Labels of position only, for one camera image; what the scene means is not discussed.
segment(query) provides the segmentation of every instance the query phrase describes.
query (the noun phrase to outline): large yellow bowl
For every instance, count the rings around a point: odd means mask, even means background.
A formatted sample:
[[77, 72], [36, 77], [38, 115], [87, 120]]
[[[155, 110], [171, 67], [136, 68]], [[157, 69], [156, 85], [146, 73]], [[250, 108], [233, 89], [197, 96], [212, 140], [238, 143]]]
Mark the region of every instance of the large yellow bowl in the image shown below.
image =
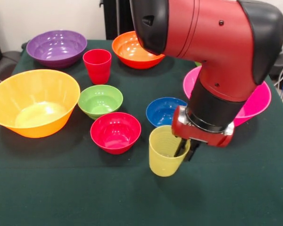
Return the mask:
[[79, 97], [79, 84], [66, 73], [16, 74], [0, 83], [0, 125], [29, 138], [52, 135], [67, 123]]

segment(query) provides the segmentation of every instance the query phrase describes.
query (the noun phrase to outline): cup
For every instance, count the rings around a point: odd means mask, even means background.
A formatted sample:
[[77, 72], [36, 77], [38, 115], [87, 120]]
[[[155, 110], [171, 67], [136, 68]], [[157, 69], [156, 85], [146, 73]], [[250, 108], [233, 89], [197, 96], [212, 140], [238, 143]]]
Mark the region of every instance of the cup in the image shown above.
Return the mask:
[[149, 137], [149, 165], [153, 173], [160, 177], [169, 177], [177, 171], [190, 149], [190, 141], [185, 145], [185, 152], [173, 157], [181, 138], [172, 134], [170, 125], [155, 128]]
[[106, 84], [110, 77], [111, 53], [105, 49], [92, 49], [83, 55], [83, 61], [91, 82]]

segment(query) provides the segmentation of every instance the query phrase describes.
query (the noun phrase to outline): bowl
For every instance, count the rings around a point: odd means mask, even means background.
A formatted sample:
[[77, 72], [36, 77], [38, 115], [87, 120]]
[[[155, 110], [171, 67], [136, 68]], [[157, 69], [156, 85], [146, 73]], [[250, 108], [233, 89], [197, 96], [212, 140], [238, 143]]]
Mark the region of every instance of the bowl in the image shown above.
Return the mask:
[[135, 69], [148, 69], [159, 64], [165, 55], [154, 55], [143, 49], [135, 31], [117, 36], [112, 42], [112, 49], [125, 65]]
[[92, 119], [117, 111], [123, 103], [120, 90], [109, 85], [94, 85], [81, 92], [78, 106]]
[[26, 51], [33, 59], [49, 68], [66, 68], [81, 59], [87, 40], [77, 32], [49, 31], [31, 39]]
[[[183, 80], [183, 90], [188, 98], [194, 88], [194, 84], [200, 73], [201, 66], [194, 68], [185, 76]], [[272, 100], [272, 94], [268, 84], [264, 81], [261, 85], [257, 86], [251, 96], [243, 105], [242, 109], [238, 112], [234, 119], [234, 125], [240, 126], [256, 115], [264, 112]]]
[[40, 69], [0, 83], [0, 125], [24, 137], [47, 137], [67, 123], [80, 96], [70, 75]]
[[90, 135], [97, 146], [110, 154], [128, 151], [142, 131], [141, 124], [132, 115], [113, 112], [99, 117], [91, 126]]
[[187, 103], [174, 97], [156, 99], [146, 109], [147, 119], [155, 127], [172, 125], [174, 111], [179, 105], [187, 106]]

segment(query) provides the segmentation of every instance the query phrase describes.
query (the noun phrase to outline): purple bowl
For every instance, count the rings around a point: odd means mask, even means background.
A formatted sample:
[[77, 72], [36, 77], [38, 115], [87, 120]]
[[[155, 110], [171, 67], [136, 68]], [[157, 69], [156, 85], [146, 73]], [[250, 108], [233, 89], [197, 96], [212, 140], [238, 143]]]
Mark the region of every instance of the purple bowl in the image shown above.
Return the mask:
[[27, 53], [40, 64], [49, 68], [66, 68], [83, 56], [87, 40], [77, 32], [56, 30], [31, 39]]

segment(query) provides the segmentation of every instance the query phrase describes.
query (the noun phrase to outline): wall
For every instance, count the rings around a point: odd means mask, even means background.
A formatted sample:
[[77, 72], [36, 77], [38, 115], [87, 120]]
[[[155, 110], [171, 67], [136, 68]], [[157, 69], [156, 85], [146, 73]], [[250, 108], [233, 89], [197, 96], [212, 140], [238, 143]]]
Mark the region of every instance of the wall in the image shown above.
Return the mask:
[[19, 50], [35, 35], [67, 29], [87, 39], [105, 39], [99, 0], [0, 0], [1, 50]]

